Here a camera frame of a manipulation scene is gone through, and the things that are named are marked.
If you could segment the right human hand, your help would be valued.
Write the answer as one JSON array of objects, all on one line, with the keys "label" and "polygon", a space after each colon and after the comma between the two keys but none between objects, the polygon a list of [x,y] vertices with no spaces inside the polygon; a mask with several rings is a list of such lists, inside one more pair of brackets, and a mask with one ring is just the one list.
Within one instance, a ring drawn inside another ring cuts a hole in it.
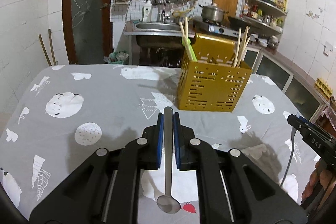
[{"label": "right human hand", "polygon": [[307,183],[303,193],[302,193],[302,200],[306,200],[311,194],[313,193],[313,189],[317,182],[321,184],[324,190],[326,190],[329,181],[330,181],[330,172],[326,169],[323,169],[320,174],[317,173],[318,168],[321,165],[322,160],[320,159],[316,164],[315,164],[315,170],[311,173],[309,182]]}]

